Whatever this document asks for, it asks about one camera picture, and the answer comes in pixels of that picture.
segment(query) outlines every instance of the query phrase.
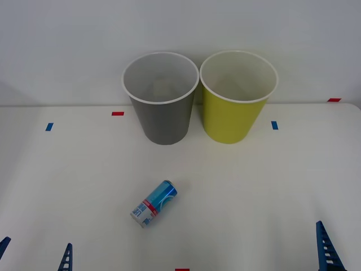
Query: white cup rim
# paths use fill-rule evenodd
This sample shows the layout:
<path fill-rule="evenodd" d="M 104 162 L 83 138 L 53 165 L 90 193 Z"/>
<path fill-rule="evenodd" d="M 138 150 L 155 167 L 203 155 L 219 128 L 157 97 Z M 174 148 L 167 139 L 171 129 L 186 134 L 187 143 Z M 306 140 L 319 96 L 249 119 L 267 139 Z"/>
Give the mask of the white cup rim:
<path fill-rule="evenodd" d="M 180 56 L 181 58 L 184 58 L 186 59 L 187 61 L 189 61 L 193 67 L 195 68 L 196 72 L 197 72 L 197 80 L 194 84 L 194 86 L 191 88 L 190 91 L 188 91 L 187 93 L 185 93 L 184 95 L 178 97 L 177 99 L 173 99 L 173 100 L 166 100 L 166 101 L 163 101 L 163 102 L 151 102 L 151 101 L 148 101 L 148 100 L 143 100 L 143 99 L 140 99 L 136 96 L 134 96 L 132 93 L 130 93 L 128 91 L 128 89 L 125 87 L 125 84 L 124 84 L 124 74 L 125 72 L 127 71 L 127 69 L 134 63 L 136 62 L 137 60 L 141 59 L 141 58 L 144 58 L 146 56 L 149 56 L 149 55 L 155 55 L 155 54 L 169 54 L 169 55 L 176 55 L 176 56 Z M 144 55 L 141 55 L 140 57 L 134 59 L 132 62 L 130 62 L 126 68 L 124 69 L 123 73 L 122 73 L 122 77 L 121 77 L 121 81 L 122 81 L 122 87 L 123 89 L 125 90 L 125 92 L 130 96 L 132 97 L 133 99 L 137 100 L 138 102 L 141 102 L 141 103 L 147 103 L 147 104 L 168 104 L 168 103 L 175 103 L 179 100 L 182 100 L 184 99 L 185 97 L 187 97 L 188 95 L 190 95 L 197 87 L 198 83 L 199 83 L 199 78 L 200 78 L 200 75 L 199 75 L 199 70 L 198 70 L 198 67 L 196 66 L 196 64 L 194 64 L 194 62 L 187 58 L 186 56 L 184 55 L 181 55 L 181 54 L 177 54 L 177 53 L 173 53 L 173 52 L 168 52 L 168 51 L 159 51 L 159 52 L 154 52 L 154 53 L 149 53 L 149 54 L 144 54 Z"/>
<path fill-rule="evenodd" d="M 229 98 L 226 98 L 226 97 L 223 97 L 217 93 L 215 93 L 214 91 L 212 91 L 212 89 L 210 89 L 210 87 L 204 82 L 203 80 L 203 76 L 202 76 L 202 71 L 203 71 L 203 67 L 204 65 L 207 63 L 207 61 L 213 57 L 215 57 L 216 55 L 221 55 L 221 54 L 224 54 L 224 53 L 244 53 L 244 54 L 249 54 L 249 55 L 253 55 L 255 56 L 256 58 L 259 58 L 261 60 L 263 60 L 265 63 L 267 63 L 271 69 L 273 70 L 273 72 L 275 73 L 275 76 L 276 76 L 276 84 L 275 84 L 275 87 L 272 89 L 272 91 L 270 93 L 268 93 L 266 96 L 260 98 L 260 99 L 256 99 L 256 100 L 233 100 L 233 99 L 229 99 Z M 275 69 L 275 67 L 265 58 L 255 54 L 255 53 L 251 53 L 251 52 L 248 52 L 248 51 L 242 51 L 242 50 L 226 50 L 226 51 L 220 51 L 218 53 L 215 53 L 211 56 L 209 56 L 201 65 L 201 68 L 200 68 L 200 79 L 201 79 L 201 82 L 203 84 L 203 86 L 209 91 L 211 92 L 213 95 L 217 96 L 218 98 L 221 98 L 222 100 L 226 100 L 228 102 L 232 102 L 232 103 L 257 103 L 257 102 L 260 102 L 262 100 L 265 100 L 267 99 L 269 96 L 272 95 L 272 93 L 275 91 L 275 89 L 278 87 L 278 82 L 279 82 L 279 77 L 278 77 L 278 73 L 277 73 L 277 70 Z"/>

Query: soda can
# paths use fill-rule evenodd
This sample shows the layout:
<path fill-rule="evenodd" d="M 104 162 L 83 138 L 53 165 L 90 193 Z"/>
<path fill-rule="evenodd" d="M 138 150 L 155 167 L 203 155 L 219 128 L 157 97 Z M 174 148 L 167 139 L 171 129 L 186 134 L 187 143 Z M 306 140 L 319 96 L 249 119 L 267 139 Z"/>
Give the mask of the soda can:
<path fill-rule="evenodd" d="M 130 215 L 144 228 L 176 194 L 173 184 L 170 181 L 163 181 Z"/>

